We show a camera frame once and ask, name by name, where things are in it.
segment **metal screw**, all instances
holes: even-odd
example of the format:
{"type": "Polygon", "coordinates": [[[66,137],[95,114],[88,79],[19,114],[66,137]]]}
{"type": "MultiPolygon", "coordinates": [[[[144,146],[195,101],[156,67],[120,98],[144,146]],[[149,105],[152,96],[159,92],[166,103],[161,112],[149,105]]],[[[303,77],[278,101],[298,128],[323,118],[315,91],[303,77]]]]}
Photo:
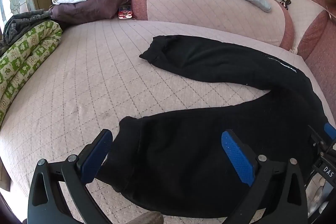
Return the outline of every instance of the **metal screw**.
{"type": "Polygon", "coordinates": [[[289,161],[290,161],[290,163],[291,163],[292,165],[296,165],[296,164],[297,164],[297,160],[294,159],[294,158],[291,158],[289,161]]]}
{"type": "Polygon", "coordinates": [[[73,162],[73,161],[75,161],[77,159],[77,156],[76,155],[70,155],[69,157],[68,157],[68,161],[70,161],[70,162],[73,162]]]}
{"type": "Polygon", "coordinates": [[[265,155],[259,155],[259,156],[258,156],[258,160],[260,160],[260,161],[266,161],[267,158],[266,158],[265,155]]]}
{"type": "Polygon", "coordinates": [[[37,162],[38,165],[44,165],[45,164],[45,159],[40,159],[38,162],[37,162]]]}

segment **blue rubber pad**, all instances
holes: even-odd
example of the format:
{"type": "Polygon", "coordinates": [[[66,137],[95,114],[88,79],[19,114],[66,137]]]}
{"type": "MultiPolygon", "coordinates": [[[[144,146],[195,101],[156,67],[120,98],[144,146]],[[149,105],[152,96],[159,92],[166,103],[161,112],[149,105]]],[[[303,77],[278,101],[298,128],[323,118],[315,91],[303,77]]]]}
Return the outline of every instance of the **blue rubber pad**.
{"type": "Polygon", "coordinates": [[[251,186],[255,179],[253,166],[228,131],[222,133],[222,147],[235,168],[241,182],[251,186]]]}
{"type": "Polygon", "coordinates": [[[106,130],[103,137],[81,166],[81,182],[83,184],[91,183],[94,180],[107,153],[111,149],[112,141],[113,136],[111,131],[106,130]]]}
{"type": "Polygon", "coordinates": [[[334,129],[330,123],[327,122],[324,125],[324,131],[331,137],[332,140],[336,139],[336,129],[334,129]]]}

